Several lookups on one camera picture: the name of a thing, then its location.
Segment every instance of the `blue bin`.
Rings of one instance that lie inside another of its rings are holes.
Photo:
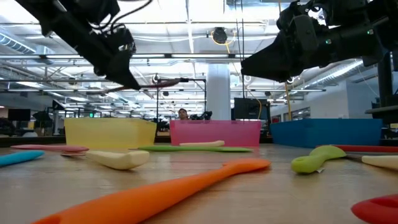
[[[381,128],[381,119],[303,119],[271,124],[271,133],[275,144],[286,146],[378,146]]]

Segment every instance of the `computer monitor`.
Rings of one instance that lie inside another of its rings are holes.
[[[261,102],[261,120],[268,119],[267,100]],[[235,119],[258,119],[260,104],[256,99],[251,98],[235,98],[234,99],[234,115]]]
[[[30,109],[8,109],[9,121],[30,121]]]

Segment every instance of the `ceiling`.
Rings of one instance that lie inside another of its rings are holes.
[[[243,12],[240,10],[236,12],[233,7],[225,6],[222,0],[173,0],[172,4],[169,0],[154,0],[143,10],[125,17],[121,22],[126,23],[126,27],[132,32],[138,54],[227,54],[227,48],[224,45],[216,45],[211,38],[206,36],[215,27],[225,28],[229,41],[231,41],[229,45],[231,53],[238,54],[239,46],[242,48],[244,44],[244,53],[253,54],[271,44],[278,33],[275,23],[279,16],[278,4],[275,1],[258,1],[266,3],[245,7]],[[289,5],[289,1],[282,2],[282,9]],[[120,14],[129,12],[144,3],[145,1],[119,1]],[[30,47],[46,46],[50,49],[49,54],[76,56],[77,52],[56,34],[52,35],[52,38],[43,37],[38,21],[23,7],[18,5],[16,1],[2,0],[1,6],[0,33],[5,32]],[[244,36],[242,36],[241,18],[244,20]],[[240,44],[238,44],[238,39],[236,38],[237,30],[239,31]],[[0,45],[0,53],[3,55],[21,54],[3,45]],[[185,77],[205,79],[208,64],[214,61],[211,59],[173,60],[163,58],[149,59],[149,62],[146,59],[131,60],[131,72],[140,84],[152,83],[155,74],[160,78]],[[0,60],[0,63],[3,64],[2,68],[6,69],[3,73],[0,72],[0,77],[3,79],[67,80],[76,78],[79,80],[99,80],[98,82],[76,83],[13,82],[10,86],[4,85],[3,89],[46,90],[46,92],[50,93],[50,96],[70,105],[91,103],[94,105],[94,109],[103,110],[105,113],[109,110],[124,112],[120,113],[120,116],[126,114],[126,111],[132,110],[137,116],[144,114],[153,116],[156,109],[156,92],[120,91],[105,97],[85,95],[83,90],[119,86],[115,83],[103,82],[103,78],[97,77],[93,73],[93,67],[85,60],[75,60],[73,57],[53,59],[51,65],[24,59]],[[231,89],[233,90],[231,99],[242,96],[242,82],[239,79],[239,60],[226,59],[222,63],[229,64]],[[344,66],[347,63],[349,62],[337,63],[331,67]],[[322,74],[326,73],[328,69],[328,67],[308,69],[303,72],[300,78],[295,80],[294,85],[300,86],[309,80],[322,77]],[[245,84],[248,89],[257,90],[252,92],[257,98],[266,97],[264,91],[261,90],[281,89],[284,87],[283,83],[255,77],[246,77]],[[160,92],[159,99],[162,105],[160,105],[159,114],[175,114],[179,108],[187,108],[189,113],[203,112],[205,109],[203,89],[203,82],[188,82],[180,83],[170,88],[168,96]],[[272,92],[270,98],[275,99],[274,103],[284,102],[284,96],[281,92]]]

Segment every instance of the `green spatula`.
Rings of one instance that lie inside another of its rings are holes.
[[[184,147],[184,146],[144,146],[140,150],[154,152],[174,152],[174,151],[211,151],[211,152],[251,152],[250,149],[242,147]]]
[[[292,170],[298,173],[309,174],[321,168],[325,161],[345,156],[346,153],[335,146],[320,146],[312,150],[309,156],[295,158],[292,161]]]

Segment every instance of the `orange spatula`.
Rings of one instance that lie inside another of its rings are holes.
[[[265,159],[237,159],[222,168],[189,177],[167,180],[76,205],[34,224],[132,224],[175,205],[194,193],[229,176],[263,169]]]

